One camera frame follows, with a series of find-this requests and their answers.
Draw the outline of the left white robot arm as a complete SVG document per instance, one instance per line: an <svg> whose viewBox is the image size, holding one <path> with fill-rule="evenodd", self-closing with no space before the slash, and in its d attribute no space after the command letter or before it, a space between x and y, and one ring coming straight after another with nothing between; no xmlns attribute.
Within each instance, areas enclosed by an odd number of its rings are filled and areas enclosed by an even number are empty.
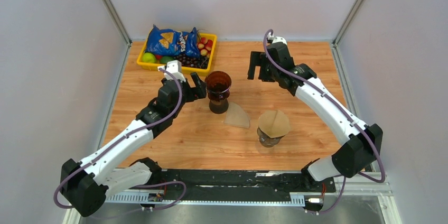
<svg viewBox="0 0 448 224"><path fill-rule="evenodd" d="M57 207L74 208L88 217L110 196L130 188L156 189L161 184L161 168L150 158L115 171L118 164L169 128L185 103L207 96L207 84L196 73L190 74L191 87L183 74L161 71L165 77L157 96L120 134L82 160L69 159L62 165L61 181L53 194Z"/></svg>

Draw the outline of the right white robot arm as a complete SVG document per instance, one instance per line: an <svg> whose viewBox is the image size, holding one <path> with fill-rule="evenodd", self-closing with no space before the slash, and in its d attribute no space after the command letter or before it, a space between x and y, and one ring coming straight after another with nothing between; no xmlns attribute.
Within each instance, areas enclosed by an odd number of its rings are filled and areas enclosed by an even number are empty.
<svg viewBox="0 0 448 224"><path fill-rule="evenodd" d="M380 159L383 131L377 124L368 125L345 108L327 90L317 74L305 63L295 64L285 42L272 42L263 52L250 54L248 79L255 68L263 82L277 82L291 95L307 104L330 128L341 147L326 158L317 159L302 169L302 185L315 191L323 180L335 176L351 178L377 161L382 183L385 169Z"/></svg>

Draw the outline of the brown amber dripper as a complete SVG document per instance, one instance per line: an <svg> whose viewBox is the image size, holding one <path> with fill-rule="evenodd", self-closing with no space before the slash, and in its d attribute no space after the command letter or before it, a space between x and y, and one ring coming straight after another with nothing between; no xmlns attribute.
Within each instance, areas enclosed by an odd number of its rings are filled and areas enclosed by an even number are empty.
<svg viewBox="0 0 448 224"><path fill-rule="evenodd" d="M208 98L211 101L221 102L230 96L231 77L223 71L213 71L205 78Z"/></svg>

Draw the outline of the paper coffee filter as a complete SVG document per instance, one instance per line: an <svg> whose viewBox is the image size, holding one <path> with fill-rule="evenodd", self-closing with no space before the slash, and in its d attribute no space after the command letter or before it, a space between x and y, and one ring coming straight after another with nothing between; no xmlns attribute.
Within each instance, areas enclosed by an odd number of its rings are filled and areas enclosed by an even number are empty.
<svg viewBox="0 0 448 224"><path fill-rule="evenodd" d="M291 131L290 120L281 110L268 110L261 114L258 128L270 138L282 137Z"/></svg>

